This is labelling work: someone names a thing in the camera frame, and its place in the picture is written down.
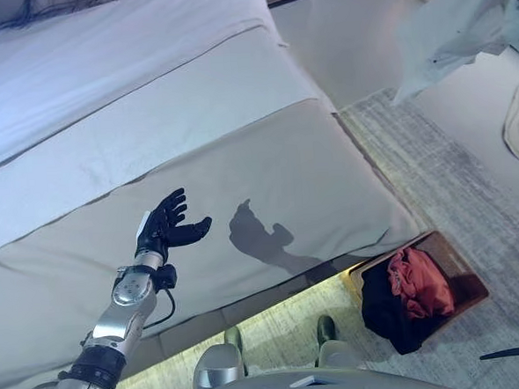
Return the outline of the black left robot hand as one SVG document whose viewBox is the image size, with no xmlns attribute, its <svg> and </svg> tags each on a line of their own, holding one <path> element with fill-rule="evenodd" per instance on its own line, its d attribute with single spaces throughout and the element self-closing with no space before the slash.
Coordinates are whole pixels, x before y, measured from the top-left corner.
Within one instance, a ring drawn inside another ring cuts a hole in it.
<svg viewBox="0 0 519 389">
<path fill-rule="evenodd" d="M 165 264 L 171 248 L 192 245 L 207 236 L 212 218 L 204 217 L 200 222 L 184 224 L 188 208 L 185 201 L 186 191 L 180 187 L 149 213 L 137 233 L 135 259 L 143 253 L 157 253 Z"/>
</svg>

